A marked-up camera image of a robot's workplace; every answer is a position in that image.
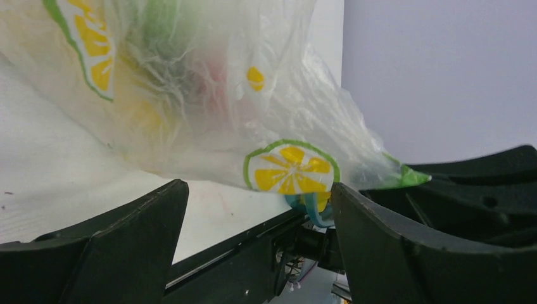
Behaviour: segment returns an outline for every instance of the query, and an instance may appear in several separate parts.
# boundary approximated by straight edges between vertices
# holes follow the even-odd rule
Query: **gray wall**
[[[537,144],[537,1],[346,0],[343,87],[406,162]]]

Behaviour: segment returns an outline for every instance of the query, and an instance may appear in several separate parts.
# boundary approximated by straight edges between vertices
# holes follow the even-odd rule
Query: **yellow citrus print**
[[[265,87],[265,76],[255,66],[248,70],[246,78],[251,88],[256,92],[261,91]]]
[[[44,4],[79,53],[88,85],[112,100],[115,48],[105,22],[87,0],[44,0]]]
[[[335,161],[299,141],[277,142],[247,156],[245,175],[249,187],[281,194],[326,193],[339,181]]]

